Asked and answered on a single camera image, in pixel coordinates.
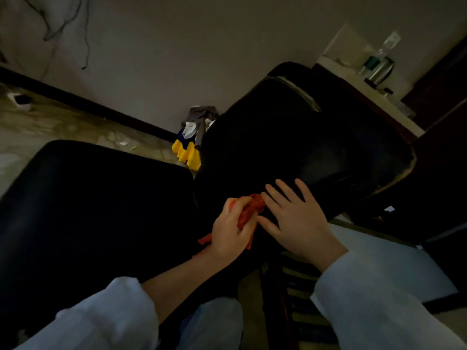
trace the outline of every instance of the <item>light blue sleeve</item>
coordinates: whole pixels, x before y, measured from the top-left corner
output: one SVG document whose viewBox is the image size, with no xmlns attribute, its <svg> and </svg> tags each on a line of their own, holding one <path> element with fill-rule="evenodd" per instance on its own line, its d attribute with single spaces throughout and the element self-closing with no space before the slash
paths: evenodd
<svg viewBox="0 0 467 350">
<path fill-rule="evenodd" d="M 122 277 L 58 312 L 52 323 L 17 349 L 154 350 L 158 332 L 154 303 L 137 279 Z"/>
<path fill-rule="evenodd" d="M 467 349 L 422 303 L 348 252 L 319 278 L 311 297 L 350 349 Z"/>
</svg>

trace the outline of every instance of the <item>finger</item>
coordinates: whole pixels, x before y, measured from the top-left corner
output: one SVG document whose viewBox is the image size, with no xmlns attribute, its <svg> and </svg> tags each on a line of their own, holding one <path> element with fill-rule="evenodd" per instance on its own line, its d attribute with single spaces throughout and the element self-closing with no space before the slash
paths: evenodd
<svg viewBox="0 0 467 350">
<path fill-rule="evenodd" d="M 287 197 L 287 199 L 289 199 L 291 202 L 300 202 L 302 201 L 297 194 L 295 194 L 295 192 L 287 185 L 285 184 L 283 181 L 281 181 L 280 179 L 276 179 L 276 184 L 279 188 L 281 188 L 281 190 L 283 191 L 283 193 L 285 194 L 285 196 Z"/>
<path fill-rule="evenodd" d="M 250 219 L 243 225 L 242 230 L 240 231 L 240 236 L 244 238 L 246 241 L 250 240 L 251 234 L 253 233 L 257 221 L 256 218 L 258 217 L 258 213 L 254 212 L 254 214 L 250 217 Z"/>
<path fill-rule="evenodd" d="M 295 184 L 302 192 L 303 199 L 305 199 L 305 201 L 316 201 L 315 198 L 313 197 L 313 194 L 308 189 L 308 186 L 303 181 L 297 178 L 295 179 Z"/>
<path fill-rule="evenodd" d="M 225 201 L 225 204 L 224 204 L 224 207 L 222 208 L 222 213 L 229 213 L 229 207 L 230 207 L 230 204 L 235 201 L 235 200 L 238 200 L 237 198 L 228 198 L 226 201 Z"/>
<path fill-rule="evenodd" d="M 235 221 L 238 221 L 238 218 L 240 217 L 240 214 L 242 213 L 243 208 L 250 201 L 252 201 L 252 198 L 250 196 L 244 197 L 243 199 L 238 199 L 235 202 L 235 205 L 233 206 L 232 210 L 230 211 L 229 216 L 232 216 L 232 218 Z"/>
<path fill-rule="evenodd" d="M 269 219 L 267 219 L 264 216 L 258 216 L 256 220 L 263 227 L 263 229 L 265 229 L 272 237 L 274 237 L 275 239 L 279 237 L 281 230 Z"/>
<path fill-rule="evenodd" d="M 277 204 L 280 207 L 284 207 L 290 202 L 283 196 L 281 193 L 279 193 L 272 185 L 266 184 L 266 190 L 268 193 L 271 195 L 271 197 L 277 202 Z"/>
<path fill-rule="evenodd" d="M 261 197 L 263 198 L 264 203 L 266 204 L 268 209 L 271 210 L 275 217 L 277 217 L 277 215 L 281 211 L 281 207 L 267 193 L 262 192 Z"/>
</svg>

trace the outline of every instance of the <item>hand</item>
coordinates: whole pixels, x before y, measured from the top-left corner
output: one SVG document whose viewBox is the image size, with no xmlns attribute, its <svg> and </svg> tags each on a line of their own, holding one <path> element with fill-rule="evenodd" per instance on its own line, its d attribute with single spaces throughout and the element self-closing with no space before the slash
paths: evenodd
<svg viewBox="0 0 467 350">
<path fill-rule="evenodd" d="M 279 226 L 266 217 L 259 216 L 257 221 L 284 248 L 307 258 L 321 272 L 347 252 L 347 248 L 332 234 L 323 210 L 304 182 L 295 179 L 305 201 L 283 181 L 277 179 L 282 195 L 272 185 L 266 184 L 261 196 L 266 206 L 277 218 Z"/>
<path fill-rule="evenodd" d="M 254 213 L 247 223 L 245 223 L 243 229 L 240 230 L 237 227 L 238 218 L 242 213 L 243 207 L 252 199 L 250 197 L 244 197 L 237 200 L 232 211 L 229 212 L 229 206 L 232 200 L 235 199 L 227 199 L 224 204 L 224 209 L 213 224 L 213 241 L 208 250 L 223 267 L 237 259 L 246 248 L 250 241 L 251 234 L 256 227 L 256 217 L 258 216 L 258 213 Z"/>
</svg>

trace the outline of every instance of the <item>kettle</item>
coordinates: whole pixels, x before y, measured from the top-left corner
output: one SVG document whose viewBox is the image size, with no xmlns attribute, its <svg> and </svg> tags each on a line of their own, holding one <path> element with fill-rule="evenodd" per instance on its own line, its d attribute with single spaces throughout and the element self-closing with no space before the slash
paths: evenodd
<svg viewBox="0 0 467 350">
<path fill-rule="evenodd" d="M 381 82 L 386 80 L 391 75 L 394 69 L 394 61 L 388 57 L 385 57 L 365 78 L 365 82 L 372 88 L 376 88 Z"/>
</svg>

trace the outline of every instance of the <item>pants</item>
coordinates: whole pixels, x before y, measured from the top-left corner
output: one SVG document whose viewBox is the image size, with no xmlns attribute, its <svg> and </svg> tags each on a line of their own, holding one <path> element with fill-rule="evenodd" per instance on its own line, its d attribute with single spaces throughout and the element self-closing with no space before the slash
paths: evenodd
<svg viewBox="0 0 467 350">
<path fill-rule="evenodd" d="M 180 327 L 177 350 L 238 350 L 242 340 L 243 311 L 233 298 L 203 303 Z"/>
</svg>

